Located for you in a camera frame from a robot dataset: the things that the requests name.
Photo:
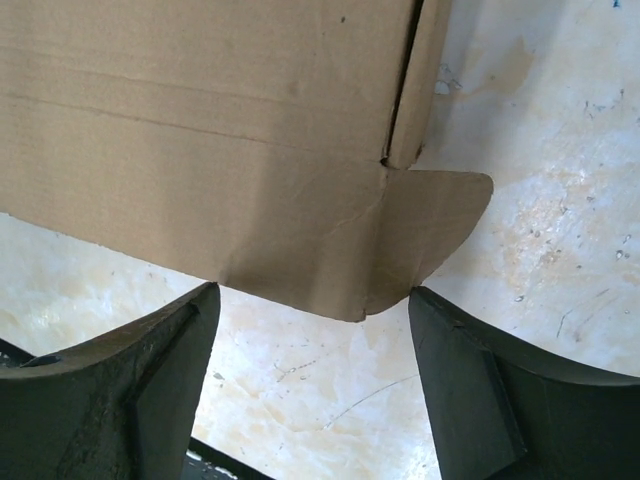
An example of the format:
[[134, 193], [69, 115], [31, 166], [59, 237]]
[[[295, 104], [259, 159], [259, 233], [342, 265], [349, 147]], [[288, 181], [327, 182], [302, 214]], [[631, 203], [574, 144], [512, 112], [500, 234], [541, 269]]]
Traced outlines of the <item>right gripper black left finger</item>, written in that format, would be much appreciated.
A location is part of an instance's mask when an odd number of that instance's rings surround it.
[[219, 315], [219, 287], [204, 283], [89, 341], [2, 368], [2, 478], [180, 478]]

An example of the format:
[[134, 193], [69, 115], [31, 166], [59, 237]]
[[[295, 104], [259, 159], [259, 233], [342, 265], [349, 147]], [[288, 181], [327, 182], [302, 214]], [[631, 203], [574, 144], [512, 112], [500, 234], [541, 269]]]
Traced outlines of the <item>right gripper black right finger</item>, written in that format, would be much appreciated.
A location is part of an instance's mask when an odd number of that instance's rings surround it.
[[442, 478], [638, 478], [638, 378], [553, 354], [425, 287], [408, 312]]

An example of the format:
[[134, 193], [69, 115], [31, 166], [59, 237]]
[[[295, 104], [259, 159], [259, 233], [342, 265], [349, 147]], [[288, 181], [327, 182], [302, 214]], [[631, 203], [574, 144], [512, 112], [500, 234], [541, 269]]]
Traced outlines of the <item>brown cardboard box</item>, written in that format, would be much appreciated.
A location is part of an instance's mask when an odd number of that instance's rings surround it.
[[360, 321], [470, 235], [489, 176], [413, 168], [446, 1], [5, 1], [1, 209]]

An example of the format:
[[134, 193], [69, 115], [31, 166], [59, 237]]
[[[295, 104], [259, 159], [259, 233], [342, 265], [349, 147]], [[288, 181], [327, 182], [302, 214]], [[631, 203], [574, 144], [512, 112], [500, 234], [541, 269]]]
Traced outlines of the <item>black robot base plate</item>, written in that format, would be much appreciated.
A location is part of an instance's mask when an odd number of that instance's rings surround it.
[[[1, 340], [2, 367], [17, 368], [34, 358], [34, 355]], [[269, 476], [191, 437], [181, 478], [183, 480], [268, 480]]]

